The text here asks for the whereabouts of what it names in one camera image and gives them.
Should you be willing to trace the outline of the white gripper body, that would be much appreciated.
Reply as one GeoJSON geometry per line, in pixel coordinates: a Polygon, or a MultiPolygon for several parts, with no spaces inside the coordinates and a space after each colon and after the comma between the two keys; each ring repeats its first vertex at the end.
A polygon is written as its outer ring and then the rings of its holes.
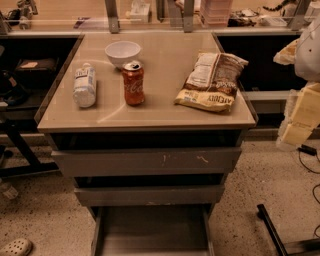
{"type": "Polygon", "coordinates": [[[285,46],[282,50],[276,53],[273,57],[273,61],[280,65],[290,65],[294,64],[296,61],[296,50],[297,50],[298,40],[295,39],[285,46]]]}

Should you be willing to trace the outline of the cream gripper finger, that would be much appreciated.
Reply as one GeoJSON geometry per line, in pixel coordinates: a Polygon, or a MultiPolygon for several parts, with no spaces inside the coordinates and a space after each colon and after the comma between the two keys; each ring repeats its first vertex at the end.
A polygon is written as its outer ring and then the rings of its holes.
{"type": "Polygon", "coordinates": [[[307,83],[297,93],[297,100],[287,101],[285,129],[281,140],[287,144],[302,145],[320,124],[320,83],[307,83]]]}

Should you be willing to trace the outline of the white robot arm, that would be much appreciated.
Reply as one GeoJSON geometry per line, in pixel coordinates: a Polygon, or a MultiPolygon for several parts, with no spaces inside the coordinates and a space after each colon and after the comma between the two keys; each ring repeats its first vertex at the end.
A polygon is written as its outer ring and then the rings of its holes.
{"type": "Polygon", "coordinates": [[[279,51],[273,61],[294,65],[295,74],[306,81],[300,90],[289,92],[277,146],[291,150],[301,146],[320,124],[320,16],[296,39],[279,51]]]}

